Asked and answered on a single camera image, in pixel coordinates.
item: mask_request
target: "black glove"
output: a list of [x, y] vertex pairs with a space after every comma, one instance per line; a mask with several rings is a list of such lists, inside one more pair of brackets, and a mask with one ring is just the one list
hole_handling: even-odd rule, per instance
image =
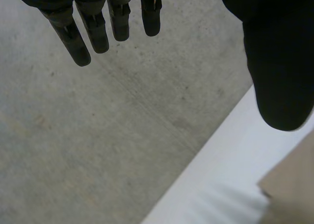
[[263, 119], [295, 130], [314, 105], [314, 0], [223, 0], [243, 21], [244, 45]]
[[[74, 0], [23, 0], [27, 5], [38, 8], [50, 21], [64, 46], [79, 66], [88, 65], [91, 61], [79, 30], [73, 20]], [[106, 0], [75, 0], [78, 12], [83, 20], [88, 37], [97, 53], [109, 49], [102, 8]], [[129, 37], [130, 0], [107, 0], [111, 26], [117, 41]], [[155, 36], [160, 31], [161, 0], [141, 0], [142, 18], [145, 32]]]

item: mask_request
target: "cardboard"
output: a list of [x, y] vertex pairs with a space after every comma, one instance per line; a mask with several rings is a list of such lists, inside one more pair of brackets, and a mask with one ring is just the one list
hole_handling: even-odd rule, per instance
[[314, 131], [259, 186], [270, 198], [261, 224], [314, 224]]

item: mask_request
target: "glove finger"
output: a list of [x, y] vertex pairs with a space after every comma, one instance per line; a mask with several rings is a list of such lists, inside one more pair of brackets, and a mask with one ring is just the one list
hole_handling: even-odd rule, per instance
[[113, 36], [117, 41], [129, 38], [129, 2], [131, 0], [107, 0]]
[[57, 12], [40, 11], [50, 21], [75, 63], [79, 66], [88, 65], [91, 61], [90, 54], [73, 20], [73, 7]]
[[155, 36], [160, 32], [161, 0], [141, 0], [141, 5], [145, 33], [148, 36]]
[[75, 0], [75, 2], [94, 51], [96, 53], [108, 51], [109, 42], [102, 14], [105, 0]]

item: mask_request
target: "concrete floor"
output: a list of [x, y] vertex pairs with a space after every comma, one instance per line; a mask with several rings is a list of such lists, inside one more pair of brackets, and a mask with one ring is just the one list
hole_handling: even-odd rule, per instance
[[251, 85], [221, 0], [163, 0], [146, 37], [78, 67], [35, 8], [0, 0], [0, 223], [138, 224]]

